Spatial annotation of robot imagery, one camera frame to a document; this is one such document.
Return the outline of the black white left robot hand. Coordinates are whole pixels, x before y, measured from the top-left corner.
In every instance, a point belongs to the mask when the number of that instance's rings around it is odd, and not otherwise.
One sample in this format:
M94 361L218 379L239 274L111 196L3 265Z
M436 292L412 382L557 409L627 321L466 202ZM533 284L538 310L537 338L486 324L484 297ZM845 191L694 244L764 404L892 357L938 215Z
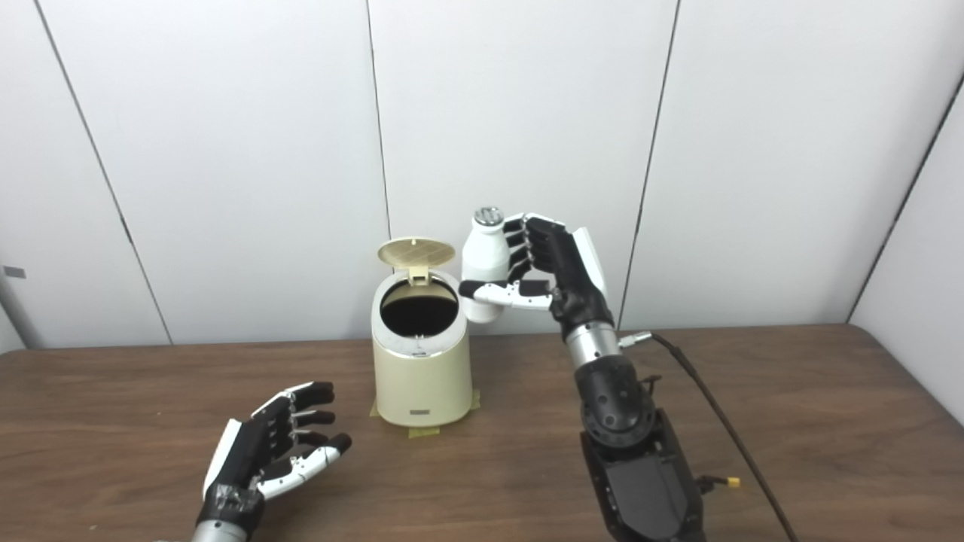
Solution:
M311 429L335 422L334 413L319 409L334 399L333 383L309 381L277 392L244 421L228 419L204 477L196 540L251 540L269 501L348 452L348 434Z

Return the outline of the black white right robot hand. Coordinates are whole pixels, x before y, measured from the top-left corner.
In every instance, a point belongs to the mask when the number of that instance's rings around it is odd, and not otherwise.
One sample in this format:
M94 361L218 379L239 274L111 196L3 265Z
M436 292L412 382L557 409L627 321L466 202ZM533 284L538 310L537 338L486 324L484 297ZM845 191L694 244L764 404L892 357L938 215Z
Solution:
M503 309L546 311L564 336L579 326L615 319L606 281L586 227L528 212L508 218L496 207L476 210L462 245L462 313L489 324Z

